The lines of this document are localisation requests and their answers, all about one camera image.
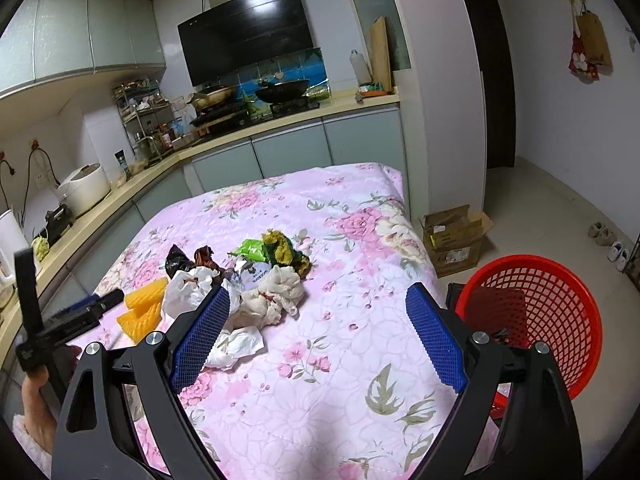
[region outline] black plastic bag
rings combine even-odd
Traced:
[[[189,272],[195,266],[196,264],[188,259],[187,255],[182,252],[181,248],[175,244],[171,246],[171,249],[169,249],[169,254],[166,256],[166,260],[164,261],[164,270],[166,270],[169,279],[172,279],[178,270]]]

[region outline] floral tablecloth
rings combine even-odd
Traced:
[[[198,435],[229,480],[408,478],[455,393],[440,383],[405,312],[416,281],[442,298],[404,214],[397,171],[313,169],[176,203],[145,225],[97,292],[164,276],[172,244],[189,255],[209,245],[224,265],[227,251],[268,228],[311,258],[308,297],[297,319],[263,329],[264,352],[230,372],[206,368],[182,391]],[[125,309],[75,343],[132,345],[116,323]],[[146,419],[136,428],[150,465],[166,470]],[[487,459],[491,442],[486,434],[476,460]]]

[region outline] kitchen counter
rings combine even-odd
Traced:
[[[400,101],[397,94],[384,97],[365,99],[361,104],[354,99],[355,91],[335,92],[327,100],[320,102],[320,107],[315,110],[300,112],[287,117],[274,119],[255,126],[249,126],[242,130],[208,140],[191,148],[174,153],[159,164],[136,175],[121,188],[110,192],[96,207],[81,216],[68,232],[60,238],[51,248],[50,253],[42,261],[42,269],[37,276],[38,295],[49,285],[55,275],[62,269],[73,254],[95,233],[119,208],[136,196],[140,191],[149,186],[156,178],[179,164],[196,155],[208,152],[214,148],[247,139],[251,136],[291,126],[304,121],[318,119],[344,112],[357,112],[364,108],[394,104]],[[0,363],[10,348],[10,345],[22,324],[22,316],[16,296],[9,305],[0,313]]]

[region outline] blue textured pad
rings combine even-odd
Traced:
[[[195,383],[211,348],[229,317],[229,293],[220,287],[218,293],[200,314],[174,352],[174,368],[169,381],[176,394]]]
[[[462,350],[438,316],[435,309],[440,307],[417,283],[409,287],[405,301],[406,313],[438,377],[459,394],[466,386]]]

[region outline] baseboard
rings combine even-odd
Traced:
[[[553,191],[567,199],[569,202],[572,202],[576,208],[578,208],[582,213],[591,218],[594,222],[599,221],[609,228],[613,229],[613,231],[618,236],[619,240],[629,248],[632,248],[636,243],[635,240],[631,240],[623,231],[620,229],[607,215],[605,215],[600,209],[594,206],[591,202],[589,202],[585,197],[583,197],[580,193],[578,193],[575,189],[567,186],[561,180],[558,180],[552,174],[547,173],[542,168],[536,166],[533,162],[527,160],[526,158],[522,158],[520,156],[516,157],[516,166],[525,171],[529,171],[536,175],[536,178],[543,182],[546,186],[551,188]]]

